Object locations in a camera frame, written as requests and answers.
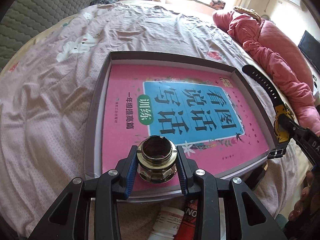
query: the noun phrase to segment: hand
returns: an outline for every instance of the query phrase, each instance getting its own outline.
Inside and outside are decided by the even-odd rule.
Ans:
[[[305,187],[301,191],[300,200],[298,200],[296,202],[293,210],[289,214],[289,217],[288,217],[289,221],[295,221],[300,216],[300,214],[303,212],[304,208],[308,204],[308,203],[305,203],[305,200],[307,199],[307,197],[309,195],[310,185],[312,184],[312,181],[314,179],[313,173],[311,171],[307,171],[306,178],[307,178],[307,182],[308,182],[308,187]],[[319,207],[320,207],[320,193],[318,192],[311,199],[311,203],[310,203],[311,214],[313,214],[315,211],[317,211],[319,209]]]

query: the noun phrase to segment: gray quilted mattress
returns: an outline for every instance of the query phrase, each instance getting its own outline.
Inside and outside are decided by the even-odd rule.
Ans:
[[[31,38],[92,0],[15,0],[0,22],[0,70]]]

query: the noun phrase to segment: bird illustration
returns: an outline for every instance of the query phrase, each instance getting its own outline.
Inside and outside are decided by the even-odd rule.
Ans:
[[[240,135],[241,135],[240,133],[236,133],[237,141],[240,140],[240,141],[244,142],[244,141],[240,138]]]

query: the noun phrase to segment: white medicine bottle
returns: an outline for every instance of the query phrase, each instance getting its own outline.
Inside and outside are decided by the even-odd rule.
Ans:
[[[162,207],[148,240],[171,240],[177,234],[184,212],[177,208]]]

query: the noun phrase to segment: pink blanket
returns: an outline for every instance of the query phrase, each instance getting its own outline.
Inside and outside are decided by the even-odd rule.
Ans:
[[[270,75],[288,98],[300,125],[319,136],[320,117],[310,89],[312,74],[297,46],[271,22],[262,20],[259,24],[234,10],[214,12],[213,21]]]

